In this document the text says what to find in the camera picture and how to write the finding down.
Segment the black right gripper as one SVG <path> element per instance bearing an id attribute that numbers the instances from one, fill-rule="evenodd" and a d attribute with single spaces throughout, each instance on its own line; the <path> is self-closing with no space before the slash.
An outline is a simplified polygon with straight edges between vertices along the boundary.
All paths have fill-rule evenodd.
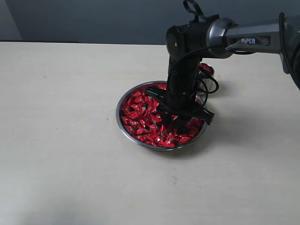
<path id="1" fill-rule="evenodd" d="M 175 60 L 169 58 L 168 78 L 166 89 L 154 86 L 148 87 L 145 92 L 158 101 L 163 110 L 163 124 L 172 123 L 172 114 L 178 115 L 176 129 L 178 134 L 185 133 L 188 118 L 200 118 L 207 124 L 213 121 L 214 113 L 204 108 L 204 104 L 196 102 L 199 74 L 198 67 L 201 58 Z"/>

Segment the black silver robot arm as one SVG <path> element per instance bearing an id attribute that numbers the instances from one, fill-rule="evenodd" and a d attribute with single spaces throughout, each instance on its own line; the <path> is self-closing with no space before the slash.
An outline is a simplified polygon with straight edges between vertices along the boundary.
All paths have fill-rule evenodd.
<path id="1" fill-rule="evenodd" d="M 283 70 L 296 85 L 300 83 L 300 18 L 285 17 L 276 20 L 238 25 L 228 18 L 191 21 L 172 26 L 166 33 L 169 53 L 166 90 L 150 87 L 146 93 L 159 103 L 166 126 L 171 116 L 179 117 L 177 129 L 183 129 L 190 118 L 199 118 L 210 124 L 214 114 L 196 102 L 196 94 L 203 82 L 199 64 L 204 58 L 226 59 L 233 54 L 274 53 L 281 58 Z"/>

